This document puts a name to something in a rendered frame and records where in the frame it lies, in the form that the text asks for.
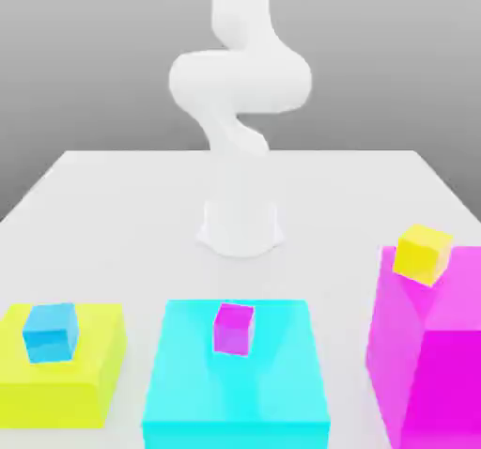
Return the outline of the small magenta cube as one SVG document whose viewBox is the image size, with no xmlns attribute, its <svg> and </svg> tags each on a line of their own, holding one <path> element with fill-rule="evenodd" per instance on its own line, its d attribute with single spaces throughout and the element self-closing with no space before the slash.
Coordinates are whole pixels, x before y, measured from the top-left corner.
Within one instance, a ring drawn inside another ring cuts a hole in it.
<svg viewBox="0 0 481 449">
<path fill-rule="evenodd" d="M 248 356 L 255 332 L 254 306 L 222 302 L 213 321 L 213 350 Z"/>
</svg>

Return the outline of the large cyan box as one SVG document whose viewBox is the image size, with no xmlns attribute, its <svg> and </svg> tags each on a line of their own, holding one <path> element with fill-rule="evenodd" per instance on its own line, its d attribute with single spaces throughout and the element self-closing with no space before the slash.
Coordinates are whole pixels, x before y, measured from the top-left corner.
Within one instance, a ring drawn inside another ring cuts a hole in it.
<svg viewBox="0 0 481 449">
<path fill-rule="evenodd" d="M 213 349 L 218 300 L 165 306 L 145 449 L 328 449 L 331 418 L 307 302 L 251 300 L 248 356 Z"/>
</svg>

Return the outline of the small blue cube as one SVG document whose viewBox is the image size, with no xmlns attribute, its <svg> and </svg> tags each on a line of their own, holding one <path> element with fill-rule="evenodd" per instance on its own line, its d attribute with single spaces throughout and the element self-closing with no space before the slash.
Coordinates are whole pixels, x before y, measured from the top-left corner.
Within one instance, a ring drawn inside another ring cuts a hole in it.
<svg viewBox="0 0 481 449">
<path fill-rule="evenodd" d="M 23 325 L 23 341 L 29 362 L 71 361 L 79 332 L 74 303 L 34 305 Z"/>
</svg>

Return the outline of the large yellow box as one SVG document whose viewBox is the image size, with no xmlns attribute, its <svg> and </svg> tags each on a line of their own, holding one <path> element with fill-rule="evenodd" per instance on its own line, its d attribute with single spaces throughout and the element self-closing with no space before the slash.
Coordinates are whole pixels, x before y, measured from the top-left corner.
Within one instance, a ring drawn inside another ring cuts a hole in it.
<svg viewBox="0 0 481 449">
<path fill-rule="evenodd" d="M 76 306 L 80 336 L 67 362 L 32 364 L 23 325 L 32 306 L 0 318 L 0 428 L 104 426 L 127 347 L 119 303 Z"/>
</svg>

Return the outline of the small yellow cube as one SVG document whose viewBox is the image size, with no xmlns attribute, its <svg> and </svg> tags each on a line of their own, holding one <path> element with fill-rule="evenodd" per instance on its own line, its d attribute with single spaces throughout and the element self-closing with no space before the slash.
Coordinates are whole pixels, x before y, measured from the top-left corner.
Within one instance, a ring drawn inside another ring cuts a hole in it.
<svg viewBox="0 0 481 449">
<path fill-rule="evenodd" d="M 393 272 L 433 287 L 449 264 L 453 236 L 422 224 L 413 224 L 398 239 Z"/>
</svg>

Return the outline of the large magenta box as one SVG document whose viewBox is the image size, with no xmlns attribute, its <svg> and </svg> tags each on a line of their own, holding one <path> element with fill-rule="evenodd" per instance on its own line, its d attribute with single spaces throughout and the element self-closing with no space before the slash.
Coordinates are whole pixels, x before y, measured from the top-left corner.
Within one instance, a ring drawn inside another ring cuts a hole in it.
<svg viewBox="0 0 481 449">
<path fill-rule="evenodd" d="M 365 362 L 391 449 L 481 449 L 481 247 L 432 287 L 382 249 Z"/>
</svg>

